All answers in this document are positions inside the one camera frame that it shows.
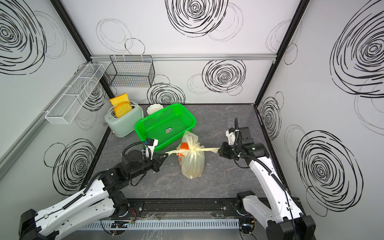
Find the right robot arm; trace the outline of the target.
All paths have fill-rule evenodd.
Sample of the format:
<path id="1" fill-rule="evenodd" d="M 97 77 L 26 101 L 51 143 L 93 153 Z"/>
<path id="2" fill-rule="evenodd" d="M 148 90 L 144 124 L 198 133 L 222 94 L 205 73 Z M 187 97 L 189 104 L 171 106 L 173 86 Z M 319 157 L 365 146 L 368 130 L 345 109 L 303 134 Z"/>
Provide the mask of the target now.
<path id="1" fill-rule="evenodd" d="M 269 240 L 312 240 L 315 221 L 305 215 L 289 195 L 265 146 L 255 143 L 249 128 L 240 127 L 238 119 L 234 120 L 234 127 L 226 131 L 226 136 L 228 140 L 222 143 L 218 154 L 235 164 L 244 160 L 245 169 L 255 174 L 268 200 L 264 204 L 251 191 L 239 193 L 239 214 L 252 215 L 263 226 Z"/>

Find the yellow printed plastic bag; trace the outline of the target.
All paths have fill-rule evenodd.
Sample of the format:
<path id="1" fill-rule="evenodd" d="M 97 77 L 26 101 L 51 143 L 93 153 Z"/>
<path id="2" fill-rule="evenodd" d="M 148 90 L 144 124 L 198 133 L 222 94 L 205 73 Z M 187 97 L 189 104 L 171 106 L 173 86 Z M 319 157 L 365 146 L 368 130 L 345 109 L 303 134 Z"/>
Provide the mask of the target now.
<path id="1" fill-rule="evenodd" d="M 182 174 L 188 179 L 198 178 L 203 174 L 205 167 L 205 152 L 217 154 L 219 148 L 205 148 L 199 142 L 199 137 L 189 131 L 185 131 L 181 144 L 172 151 L 170 156 L 176 154 L 179 159 Z"/>

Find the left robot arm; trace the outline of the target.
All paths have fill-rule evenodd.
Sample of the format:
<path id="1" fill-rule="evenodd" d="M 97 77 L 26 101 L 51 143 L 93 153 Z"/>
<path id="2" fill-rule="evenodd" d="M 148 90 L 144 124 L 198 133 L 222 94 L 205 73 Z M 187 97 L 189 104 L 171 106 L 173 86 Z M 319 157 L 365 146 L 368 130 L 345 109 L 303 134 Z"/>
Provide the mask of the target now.
<path id="1" fill-rule="evenodd" d="M 96 173 L 87 185 L 67 199 L 44 210 L 30 209 L 20 218 L 21 240 L 60 240 L 77 229 L 103 218 L 126 218 L 137 211 L 122 193 L 133 179 L 158 172 L 168 153 L 155 151 L 158 140 L 147 139 L 127 146 L 113 168 Z"/>

